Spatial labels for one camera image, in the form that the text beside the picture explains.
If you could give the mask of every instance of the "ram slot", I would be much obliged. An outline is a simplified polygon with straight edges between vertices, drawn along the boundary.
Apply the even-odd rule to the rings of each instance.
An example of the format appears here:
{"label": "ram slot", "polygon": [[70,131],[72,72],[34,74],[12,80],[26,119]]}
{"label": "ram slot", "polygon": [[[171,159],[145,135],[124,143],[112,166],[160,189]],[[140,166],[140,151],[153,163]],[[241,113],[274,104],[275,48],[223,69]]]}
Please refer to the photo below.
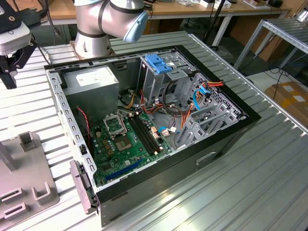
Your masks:
{"label": "ram slot", "polygon": [[154,138],[147,131],[146,127],[138,117],[130,118],[129,123],[150,155],[154,155],[155,152],[160,152]]}

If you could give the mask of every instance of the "green circuit board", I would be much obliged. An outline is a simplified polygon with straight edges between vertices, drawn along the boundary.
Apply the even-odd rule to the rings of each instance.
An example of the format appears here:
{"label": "green circuit board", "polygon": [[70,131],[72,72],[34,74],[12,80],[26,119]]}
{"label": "green circuit board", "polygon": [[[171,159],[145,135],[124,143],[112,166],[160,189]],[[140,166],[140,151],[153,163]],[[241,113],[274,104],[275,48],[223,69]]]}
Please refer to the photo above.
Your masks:
{"label": "green circuit board", "polygon": [[[145,123],[148,127],[156,127],[147,114],[140,114],[139,119]],[[161,158],[171,152],[171,149],[167,142],[163,139],[160,143],[155,140],[156,144],[161,147],[161,151],[158,154],[150,154],[147,152],[143,143],[139,139],[137,133],[133,130],[133,127],[128,121],[128,118],[123,118],[124,125],[127,129],[126,136],[116,137],[114,140],[110,138],[107,127],[104,123],[101,123],[98,127],[101,129],[100,136],[97,136],[96,131],[98,127],[91,129],[94,134],[94,162],[97,167],[97,171],[94,174],[96,185],[102,186],[111,180],[119,178],[136,168],[142,167],[158,158]]]}

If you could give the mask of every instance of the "wooden desk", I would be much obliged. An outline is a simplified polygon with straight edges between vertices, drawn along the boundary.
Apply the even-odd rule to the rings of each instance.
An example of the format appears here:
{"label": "wooden desk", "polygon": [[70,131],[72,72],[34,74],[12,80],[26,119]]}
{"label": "wooden desk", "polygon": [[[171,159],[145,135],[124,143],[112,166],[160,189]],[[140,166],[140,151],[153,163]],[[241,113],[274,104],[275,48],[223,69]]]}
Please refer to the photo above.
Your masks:
{"label": "wooden desk", "polygon": [[[211,8],[205,8],[200,4],[185,7],[177,2],[156,2],[153,4],[153,19],[168,18],[193,18],[209,17]],[[221,16],[236,15],[258,15],[258,14],[281,14],[288,12],[290,8],[282,6],[280,9],[257,10],[239,0],[237,4],[232,4],[228,9],[222,9]],[[51,17],[58,23],[65,19],[76,19],[75,7],[72,0],[54,0],[50,5]]]}
{"label": "wooden desk", "polygon": [[[37,0],[19,0],[20,9],[37,7]],[[153,19],[171,19],[171,18],[197,18],[210,17],[211,8],[205,8],[200,4],[185,7],[177,2],[166,3],[156,2],[153,4]],[[238,0],[237,4],[232,4],[230,8],[222,9],[220,16],[224,16],[224,20],[214,40],[213,45],[218,45],[231,18],[241,15],[264,15],[264,14],[279,14],[281,18],[285,17],[291,8],[282,5],[280,9],[273,8],[257,10],[247,5],[243,0]],[[76,24],[76,11],[72,0],[54,0],[50,5],[51,18],[55,25],[61,24]]]}

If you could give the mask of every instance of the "aluminum table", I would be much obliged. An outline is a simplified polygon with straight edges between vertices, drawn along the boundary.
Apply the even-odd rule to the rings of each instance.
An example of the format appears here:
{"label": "aluminum table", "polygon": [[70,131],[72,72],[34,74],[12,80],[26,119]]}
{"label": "aluminum table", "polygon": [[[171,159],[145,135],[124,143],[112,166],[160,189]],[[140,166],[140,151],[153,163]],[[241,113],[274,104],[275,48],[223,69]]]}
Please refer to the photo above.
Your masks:
{"label": "aluminum table", "polygon": [[[228,152],[107,225],[104,230],[305,230],[308,226],[308,130],[194,35],[143,36],[137,43],[112,40],[116,53],[184,45],[244,99],[262,119]],[[76,60],[69,45],[47,47],[52,63]],[[0,140],[23,131],[39,134],[60,202],[11,228],[102,230],[96,214],[85,215],[69,173],[72,154],[35,51],[17,75],[18,88],[1,85]]]}
{"label": "aluminum table", "polygon": [[254,44],[261,30],[266,28],[269,30],[269,33],[266,35],[265,39],[259,46],[256,51],[256,55],[259,54],[264,47],[268,44],[269,40],[273,37],[273,35],[277,35],[280,38],[286,40],[295,48],[288,55],[288,57],[281,64],[280,68],[284,67],[284,65],[290,60],[290,58],[294,55],[297,49],[300,49],[302,52],[308,54],[308,25],[302,22],[297,21],[295,18],[279,18],[279,19],[267,19],[261,20],[256,30],[252,34],[250,40],[247,42],[244,50],[241,55],[237,59],[234,67],[238,69],[250,48]]}

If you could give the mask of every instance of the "motherboard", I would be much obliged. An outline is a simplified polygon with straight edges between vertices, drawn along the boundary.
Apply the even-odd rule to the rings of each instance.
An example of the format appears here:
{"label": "motherboard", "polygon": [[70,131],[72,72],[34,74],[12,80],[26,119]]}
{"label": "motherboard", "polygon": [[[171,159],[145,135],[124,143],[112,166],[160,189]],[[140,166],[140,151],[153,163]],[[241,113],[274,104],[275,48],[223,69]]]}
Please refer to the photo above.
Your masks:
{"label": "motherboard", "polygon": [[171,152],[147,114],[131,117],[117,114],[106,119],[91,129],[97,166],[94,180],[98,187]]}

